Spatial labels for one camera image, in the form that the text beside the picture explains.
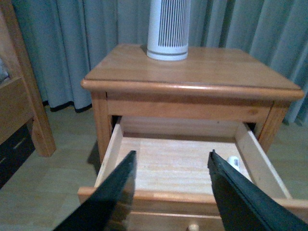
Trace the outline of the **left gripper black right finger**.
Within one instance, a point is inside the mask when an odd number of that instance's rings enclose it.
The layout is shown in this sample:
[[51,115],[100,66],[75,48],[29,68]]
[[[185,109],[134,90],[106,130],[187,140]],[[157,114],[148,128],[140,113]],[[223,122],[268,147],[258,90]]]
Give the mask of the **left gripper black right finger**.
[[207,163],[224,229],[227,231],[306,231],[308,225],[279,205],[215,151]]

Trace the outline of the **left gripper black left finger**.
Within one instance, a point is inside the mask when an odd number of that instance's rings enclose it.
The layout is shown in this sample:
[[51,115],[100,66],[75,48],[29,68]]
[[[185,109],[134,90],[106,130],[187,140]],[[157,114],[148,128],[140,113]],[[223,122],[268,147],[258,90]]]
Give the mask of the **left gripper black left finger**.
[[126,231],[132,210],[137,169],[136,151],[130,151],[95,192],[56,231]]

